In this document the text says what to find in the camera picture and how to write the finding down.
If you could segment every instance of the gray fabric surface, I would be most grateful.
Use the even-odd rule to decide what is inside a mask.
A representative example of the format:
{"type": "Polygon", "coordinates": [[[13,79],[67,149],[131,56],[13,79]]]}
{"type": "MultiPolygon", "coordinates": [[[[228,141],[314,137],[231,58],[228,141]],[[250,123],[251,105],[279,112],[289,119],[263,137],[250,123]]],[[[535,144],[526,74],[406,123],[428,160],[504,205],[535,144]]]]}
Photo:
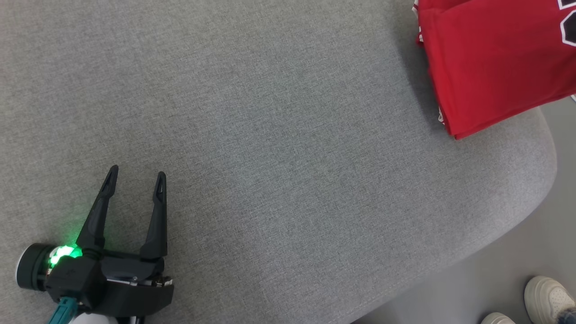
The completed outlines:
{"type": "Polygon", "coordinates": [[[532,110],[436,121],[411,0],[0,1],[0,322],[32,242],[70,243],[112,164],[107,247],[168,177],[173,304],[147,323],[349,323],[524,219],[553,182],[532,110]]]}

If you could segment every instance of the red cloth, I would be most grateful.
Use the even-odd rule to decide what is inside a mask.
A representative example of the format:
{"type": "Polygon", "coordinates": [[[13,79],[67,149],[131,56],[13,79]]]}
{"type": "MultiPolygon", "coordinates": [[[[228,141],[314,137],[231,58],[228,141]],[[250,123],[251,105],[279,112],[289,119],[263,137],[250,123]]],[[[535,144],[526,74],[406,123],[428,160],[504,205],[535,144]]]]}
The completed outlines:
{"type": "Polygon", "coordinates": [[[457,139],[576,93],[576,0],[420,0],[418,18],[457,139]]]}

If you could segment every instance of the sneaker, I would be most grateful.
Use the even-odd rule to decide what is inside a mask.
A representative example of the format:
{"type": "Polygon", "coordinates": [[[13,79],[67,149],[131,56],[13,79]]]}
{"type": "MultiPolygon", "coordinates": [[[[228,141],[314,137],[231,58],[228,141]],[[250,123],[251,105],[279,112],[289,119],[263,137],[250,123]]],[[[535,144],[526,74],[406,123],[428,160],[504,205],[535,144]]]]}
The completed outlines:
{"type": "Polygon", "coordinates": [[[514,324],[514,322],[502,313],[493,312],[486,316],[480,324],[514,324]]]}
{"type": "Polygon", "coordinates": [[[544,276],[534,277],[528,282],[524,303],[534,324],[554,324],[562,311],[575,306],[574,299],[563,285],[544,276]]]}

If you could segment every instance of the blue jeans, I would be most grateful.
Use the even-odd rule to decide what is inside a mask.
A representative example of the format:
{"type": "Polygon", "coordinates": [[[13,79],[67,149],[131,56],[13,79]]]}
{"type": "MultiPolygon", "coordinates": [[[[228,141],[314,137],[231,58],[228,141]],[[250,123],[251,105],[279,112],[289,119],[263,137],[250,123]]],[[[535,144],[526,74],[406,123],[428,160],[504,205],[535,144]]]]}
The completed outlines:
{"type": "Polygon", "coordinates": [[[558,315],[557,324],[576,324],[576,308],[569,308],[558,315]]]}

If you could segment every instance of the glowing green led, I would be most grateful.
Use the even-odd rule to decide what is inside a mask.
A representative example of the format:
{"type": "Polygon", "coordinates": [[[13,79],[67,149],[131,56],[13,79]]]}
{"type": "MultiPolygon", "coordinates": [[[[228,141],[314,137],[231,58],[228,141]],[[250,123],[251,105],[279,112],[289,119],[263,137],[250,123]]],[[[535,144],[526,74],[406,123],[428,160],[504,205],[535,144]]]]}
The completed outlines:
{"type": "Polygon", "coordinates": [[[82,256],[82,250],[80,250],[77,247],[71,247],[71,246],[60,246],[56,249],[56,252],[54,253],[54,255],[50,258],[50,267],[53,268],[56,263],[58,263],[58,261],[60,261],[60,258],[65,256],[65,255],[69,255],[73,258],[77,258],[82,256]]]}

